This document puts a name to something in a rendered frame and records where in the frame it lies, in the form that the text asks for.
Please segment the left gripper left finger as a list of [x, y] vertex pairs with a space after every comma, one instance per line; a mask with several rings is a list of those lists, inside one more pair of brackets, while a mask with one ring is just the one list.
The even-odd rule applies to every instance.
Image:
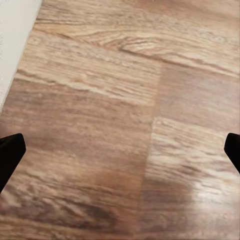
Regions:
[[22, 133], [0, 138], [0, 193], [26, 153]]

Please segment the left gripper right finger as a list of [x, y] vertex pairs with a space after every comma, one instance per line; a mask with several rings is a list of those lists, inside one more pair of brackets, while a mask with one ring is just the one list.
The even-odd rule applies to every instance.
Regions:
[[224, 151], [240, 173], [240, 135], [229, 133], [227, 135]]

